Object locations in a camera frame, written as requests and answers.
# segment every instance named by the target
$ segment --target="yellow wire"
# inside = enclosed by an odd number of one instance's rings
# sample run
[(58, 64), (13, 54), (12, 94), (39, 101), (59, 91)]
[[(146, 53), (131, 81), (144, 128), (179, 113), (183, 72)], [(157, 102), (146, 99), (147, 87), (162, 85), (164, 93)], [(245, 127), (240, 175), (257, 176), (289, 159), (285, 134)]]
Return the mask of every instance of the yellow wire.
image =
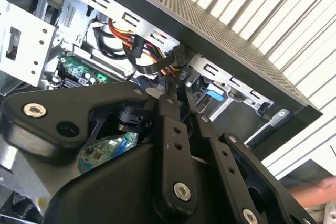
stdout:
[(121, 33), (121, 34), (133, 34), (132, 31), (124, 31), (124, 30), (117, 29), (117, 28), (115, 28), (115, 27), (114, 27), (114, 29), (115, 29), (117, 32)]
[(169, 67), (170, 67), (171, 69), (173, 69), (175, 72), (179, 72), (179, 71), (180, 71), (180, 69), (174, 68), (174, 67), (172, 67), (171, 65), (169, 65)]
[[(165, 58), (164, 55), (163, 55), (163, 53), (162, 53), (162, 51), (161, 51), (158, 47), (157, 47), (157, 49), (158, 49), (158, 51), (159, 51), (160, 56), (161, 56), (162, 58)], [(169, 65), (169, 67), (170, 67), (171, 69), (173, 69), (175, 72), (179, 72), (179, 69), (178, 69), (178, 68), (174, 68), (174, 67), (172, 67), (171, 65)]]

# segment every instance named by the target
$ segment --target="red wire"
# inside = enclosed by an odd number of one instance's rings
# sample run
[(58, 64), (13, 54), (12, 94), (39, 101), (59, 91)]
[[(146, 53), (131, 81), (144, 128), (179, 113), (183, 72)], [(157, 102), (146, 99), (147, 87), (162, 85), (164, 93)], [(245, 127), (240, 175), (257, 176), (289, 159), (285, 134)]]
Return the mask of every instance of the red wire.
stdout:
[(170, 68), (166, 68), (166, 70), (168, 70), (168, 72), (169, 72), (173, 77), (176, 77), (176, 74), (175, 74), (172, 70), (170, 70)]

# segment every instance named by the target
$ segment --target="perforated metal panel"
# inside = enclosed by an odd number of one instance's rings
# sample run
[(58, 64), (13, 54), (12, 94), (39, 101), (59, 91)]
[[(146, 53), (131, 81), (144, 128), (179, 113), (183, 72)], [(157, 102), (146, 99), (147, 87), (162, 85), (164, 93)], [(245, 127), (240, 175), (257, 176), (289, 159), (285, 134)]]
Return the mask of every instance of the perforated metal panel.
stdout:
[(301, 99), (304, 96), (287, 78), (251, 43), (247, 42), (217, 18), (204, 11), (192, 0), (160, 0), (185, 21), (210, 36), (242, 60), (263, 72), (273, 81)]

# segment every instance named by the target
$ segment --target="mounting hole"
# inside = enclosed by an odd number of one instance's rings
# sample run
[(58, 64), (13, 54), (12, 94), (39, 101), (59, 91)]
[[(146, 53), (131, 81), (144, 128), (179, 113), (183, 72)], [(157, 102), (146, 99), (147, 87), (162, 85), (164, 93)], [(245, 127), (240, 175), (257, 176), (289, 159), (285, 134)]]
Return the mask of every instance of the mounting hole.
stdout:
[(61, 121), (56, 125), (58, 134), (64, 137), (75, 137), (79, 135), (79, 128), (72, 122)]
[(177, 133), (177, 134), (180, 134), (181, 133), (181, 130), (179, 128), (174, 128), (174, 131)]
[(235, 170), (233, 170), (231, 167), (229, 167), (229, 171), (234, 174), (235, 173)]
[(182, 145), (179, 144), (179, 143), (175, 143), (175, 147), (176, 147), (176, 149), (178, 149), (178, 150), (182, 150)]

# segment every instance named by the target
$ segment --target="silver metal frame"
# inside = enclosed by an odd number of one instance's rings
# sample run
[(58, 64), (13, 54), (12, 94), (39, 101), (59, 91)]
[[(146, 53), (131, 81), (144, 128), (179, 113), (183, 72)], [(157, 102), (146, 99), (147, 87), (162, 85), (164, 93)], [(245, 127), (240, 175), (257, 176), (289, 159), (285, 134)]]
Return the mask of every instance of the silver metal frame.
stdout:
[[(56, 28), (33, 14), (7, 2), (0, 15), (0, 70), (37, 86), (47, 62)], [(11, 28), (21, 32), (16, 59), (6, 57)]]
[[(164, 51), (170, 51), (173, 47), (180, 44), (175, 38), (167, 34), (166, 32), (158, 29), (147, 20), (140, 17), (138, 14), (127, 9), (123, 5), (119, 4), (115, 0), (81, 0), (84, 3), (92, 6), (95, 10), (103, 13), (104, 15), (112, 18), (120, 23), (122, 26), (129, 28), (129, 30), (140, 35), (150, 43), (161, 48)], [(130, 22), (134, 23), (134, 26), (129, 24), (123, 19), (124, 16), (132, 16)]]
[(247, 97), (247, 99), (245, 99), (243, 102), (246, 105), (252, 107), (256, 111), (265, 102), (269, 103), (271, 106), (274, 104), (273, 101), (259, 94), (256, 90), (246, 85), (245, 83), (241, 82), (240, 80), (238, 80), (225, 70), (221, 69), (217, 65), (213, 64), (205, 57), (202, 57), (202, 55), (200, 54), (195, 55), (195, 57), (190, 62), (189, 66), (191, 66), (202, 76), (210, 80), (214, 80), (215, 82), (218, 83), (224, 83), (226, 86), (229, 86), (242, 93), (245, 97)]

